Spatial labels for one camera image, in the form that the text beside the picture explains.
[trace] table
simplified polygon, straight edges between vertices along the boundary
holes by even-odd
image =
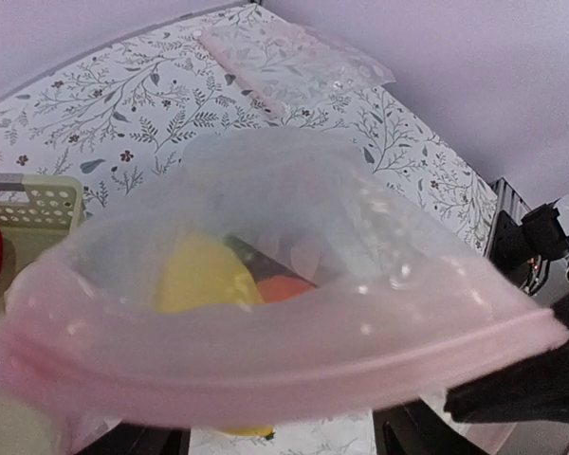
[[[185,164],[203,134],[278,125],[337,130],[384,186],[482,252],[496,195],[430,127],[382,87],[268,119],[196,41],[215,25],[281,20],[258,5],[180,20],[81,57],[0,102],[0,172],[72,175],[87,216]],[[9,194],[1,193],[0,198]],[[281,426],[271,442],[193,431],[191,453],[375,453],[371,413]]]

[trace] beige basket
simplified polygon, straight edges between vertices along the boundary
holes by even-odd
[[[0,173],[0,317],[16,274],[82,220],[83,187],[75,178]],[[43,415],[0,397],[0,455],[53,453],[58,435],[51,429]]]

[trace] plastic bag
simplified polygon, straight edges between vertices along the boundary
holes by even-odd
[[[56,418],[245,428],[390,407],[569,337],[338,136],[201,137],[183,160],[16,278],[0,390]],[[263,239],[319,288],[159,314],[162,269],[198,233]]]
[[[279,20],[207,28],[198,39],[273,118],[395,81],[392,71],[358,49]]]

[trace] yellow fruit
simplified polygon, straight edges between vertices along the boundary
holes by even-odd
[[[202,234],[189,234],[169,257],[156,290],[160,313],[179,313],[216,303],[264,303],[255,280],[234,252]],[[227,430],[237,436],[268,437],[274,428]]]

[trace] floral pattern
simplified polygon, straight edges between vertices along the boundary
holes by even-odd
[[[385,89],[332,95],[271,119],[197,41],[204,27],[273,20],[280,19],[257,5],[182,20],[110,45],[29,85],[0,102],[0,172],[75,176],[84,184],[90,216],[184,163],[185,144],[198,135],[279,125],[331,131],[358,145],[385,186],[482,251],[495,194]],[[307,433],[298,438],[303,447],[283,436],[288,429],[277,429],[271,443],[289,445],[277,446],[289,455],[345,453],[365,443],[374,451],[371,413],[361,415],[355,426],[346,418],[332,423],[332,437],[324,436],[325,423],[287,427]],[[338,431],[356,446],[343,443]],[[208,443],[199,442],[211,437],[195,431],[192,453],[211,453]],[[235,443],[226,446],[237,453]],[[369,453],[366,447],[360,452]],[[246,446],[245,453],[251,453]]]

